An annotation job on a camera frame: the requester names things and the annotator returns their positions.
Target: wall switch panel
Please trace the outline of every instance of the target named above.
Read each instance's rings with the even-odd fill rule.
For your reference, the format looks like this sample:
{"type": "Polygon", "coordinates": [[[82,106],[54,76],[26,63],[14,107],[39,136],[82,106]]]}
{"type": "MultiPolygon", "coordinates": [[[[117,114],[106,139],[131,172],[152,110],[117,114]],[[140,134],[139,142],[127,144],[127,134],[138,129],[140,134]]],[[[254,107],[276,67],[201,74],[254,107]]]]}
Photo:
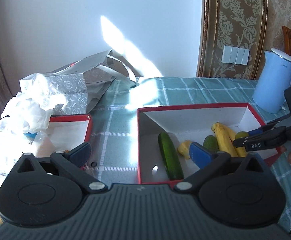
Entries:
{"type": "Polygon", "coordinates": [[[224,46],[221,62],[236,65],[247,65],[249,59],[249,49],[224,46]]]}

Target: electric kettle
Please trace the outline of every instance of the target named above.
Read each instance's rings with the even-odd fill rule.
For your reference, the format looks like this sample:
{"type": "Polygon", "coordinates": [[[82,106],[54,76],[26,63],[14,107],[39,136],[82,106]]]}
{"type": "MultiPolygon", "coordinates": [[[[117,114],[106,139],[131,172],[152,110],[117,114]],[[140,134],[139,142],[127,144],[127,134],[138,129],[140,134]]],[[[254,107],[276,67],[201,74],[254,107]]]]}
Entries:
{"type": "Polygon", "coordinates": [[[291,56],[278,49],[264,53],[265,65],[252,98],[263,110],[275,114],[285,101],[284,90],[291,85],[291,56]]]}

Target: checkered tablecloth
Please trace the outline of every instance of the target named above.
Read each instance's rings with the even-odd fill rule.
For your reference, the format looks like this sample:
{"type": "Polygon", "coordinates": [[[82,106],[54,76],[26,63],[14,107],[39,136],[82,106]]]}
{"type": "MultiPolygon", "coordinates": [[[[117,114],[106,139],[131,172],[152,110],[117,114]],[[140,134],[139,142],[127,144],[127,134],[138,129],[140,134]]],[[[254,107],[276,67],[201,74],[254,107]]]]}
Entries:
{"type": "MultiPolygon", "coordinates": [[[[108,186],[111,183],[138,183],[137,109],[145,106],[205,104],[223,102],[249,102],[269,122],[284,114],[269,114],[252,100],[256,81],[226,78],[140,78],[139,86],[128,89],[114,80],[95,109],[92,110],[93,156],[98,165],[87,167],[108,186]]],[[[291,228],[291,166],[285,152],[271,167],[273,174],[284,189],[287,205],[279,224],[291,228]]]]}

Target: small cucumber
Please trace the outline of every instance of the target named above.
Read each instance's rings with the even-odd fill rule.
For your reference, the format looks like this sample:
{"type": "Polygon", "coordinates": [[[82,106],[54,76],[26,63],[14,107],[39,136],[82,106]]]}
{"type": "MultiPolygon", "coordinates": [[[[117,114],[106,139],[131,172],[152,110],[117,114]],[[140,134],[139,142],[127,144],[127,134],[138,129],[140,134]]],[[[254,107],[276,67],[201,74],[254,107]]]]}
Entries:
{"type": "Polygon", "coordinates": [[[208,135],[203,142],[203,147],[215,153],[219,150],[218,141],[213,135],[208,135]]]}
{"type": "Polygon", "coordinates": [[[158,136],[158,143],[169,179],[183,179],[183,171],[178,153],[176,152],[170,136],[166,132],[161,132],[158,136]]]}

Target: gray paper bag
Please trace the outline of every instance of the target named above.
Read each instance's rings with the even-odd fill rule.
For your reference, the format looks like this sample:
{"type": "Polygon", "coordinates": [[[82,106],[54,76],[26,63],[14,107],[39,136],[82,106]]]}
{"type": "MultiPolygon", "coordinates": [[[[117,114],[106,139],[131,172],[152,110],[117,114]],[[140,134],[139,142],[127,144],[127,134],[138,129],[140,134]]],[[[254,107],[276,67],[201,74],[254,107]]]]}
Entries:
{"type": "Polygon", "coordinates": [[[54,115],[86,114],[98,103],[111,82],[120,79],[135,87],[136,77],[123,62],[107,50],[86,57],[49,73],[36,73],[20,80],[21,92],[36,100],[44,110],[54,115]],[[126,75],[114,62],[120,62],[126,75]]]}

